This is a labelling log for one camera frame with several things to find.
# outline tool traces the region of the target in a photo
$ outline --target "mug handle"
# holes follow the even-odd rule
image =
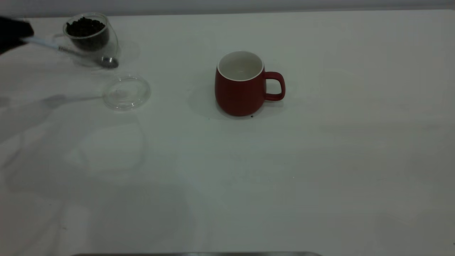
[[[268,100],[268,101],[279,101],[279,100],[282,100],[284,98],[285,93],[286,93],[286,86],[284,85],[283,76],[280,73],[278,73],[278,72],[265,72],[265,79],[277,80],[278,82],[280,82],[280,86],[281,86],[281,93],[279,93],[279,94],[267,93],[265,95],[265,100]]]

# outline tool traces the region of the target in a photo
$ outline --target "red mug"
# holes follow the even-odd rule
[[[278,80],[281,93],[266,93],[266,79]],[[285,93],[283,76],[277,72],[265,72],[264,62],[254,53],[235,51],[226,54],[218,62],[215,97],[221,109],[230,115],[250,115],[265,100],[282,100]]]

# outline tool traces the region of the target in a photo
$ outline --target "mug rim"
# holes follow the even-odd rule
[[[253,76],[252,78],[248,78],[248,79],[244,79],[244,80],[235,80],[235,79],[232,79],[232,78],[228,78],[226,77],[225,75],[223,75],[223,73],[221,73],[220,71],[220,63],[221,61],[223,60],[224,57],[226,57],[227,55],[229,54],[232,54],[232,53],[235,53],[235,52],[245,52],[245,53],[248,53],[248,54],[253,54],[254,56],[258,57],[258,59],[261,61],[261,64],[262,64],[262,67],[261,67],[261,70],[255,75]],[[234,81],[234,82],[246,82],[246,81],[250,81],[252,79],[255,79],[257,78],[263,71],[264,71],[264,62],[262,61],[261,57],[259,57],[257,54],[253,53],[253,52],[250,52],[250,51],[243,51],[243,50],[239,50],[239,51],[232,51],[232,52],[229,52],[229,53],[226,53],[225,55],[223,55],[223,57],[220,58],[220,60],[218,61],[218,64],[217,64],[217,71],[218,73],[220,73],[220,75],[230,81]]]

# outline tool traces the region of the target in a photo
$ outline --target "coffee grounds speck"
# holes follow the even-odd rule
[[[106,25],[98,20],[82,17],[72,24],[66,23],[66,32],[70,36],[91,36],[101,31],[104,27],[106,27]]]

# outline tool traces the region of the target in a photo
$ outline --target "metal spoon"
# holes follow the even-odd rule
[[[83,55],[77,51],[74,51],[72,49],[69,49],[67,47],[64,47],[64,46],[57,46],[57,45],[53,45],[51,43],[48,43],[46,41],[44,41],[43,39],[41,38],[37,38],[37,37],[34,37],[34,36],[31,36],[31,37],[26,37],[26,38],[21,38],[22,41],[24,42],[29,42],[29,43],[34,43],[34,44],[38,44],[38,45],[41,45],[41,46],[46,46],[48,48],[52,48],[54,50],[57,50],[57,51],[61,51],[61,52],[64,52],[64,53],[68,53],[68,54],[71,54],[71,55],[74,55],[74,56],[78,56],[80,58],[83,58],[83,59],[87,59],[103,68],[116,68],[118,67],[119,63],[118,63],[118,60],[114,57],[107,57],[107,56],[103,56],[101,58],[93,58],[91,56],[86,56],[86,55]]]

